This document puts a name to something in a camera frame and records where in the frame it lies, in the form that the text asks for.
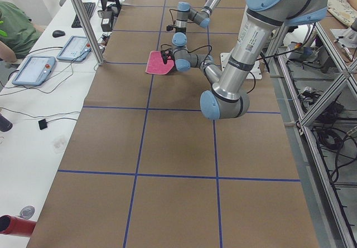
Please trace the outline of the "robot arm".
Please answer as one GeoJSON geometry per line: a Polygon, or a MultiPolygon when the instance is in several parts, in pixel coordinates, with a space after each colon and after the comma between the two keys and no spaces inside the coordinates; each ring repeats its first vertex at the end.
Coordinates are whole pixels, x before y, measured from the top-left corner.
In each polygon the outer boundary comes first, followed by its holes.
{"type": "Polygon", "coordinates": [[[172,24],[166,26],[166,31],[186,33],[187,24],[194,23],[201,28],[207,28],[215,7],[221,0],[207,0],[201,10],[197,11],[188,2],[179,2],[176,9],[169,9],[172,24]]]}
{"type": "Polygon", "coordinates": [[[200,96],[204,117],[217,120],[237,118],[249,108],[249,96],[241,88],[272,31],[282,25],[297,26],[322,20],[327,12],[327,0],[245,0],[246,21],[227,65],[220,70],[208,55],[187,50],[188,21],[206,28],[220,0],[207,0],[200,11],[189,3],[178,4],[176,33],[172,38],[172,55],[178,71],[198,67],[211,83],[210,90],[200,96]]]}

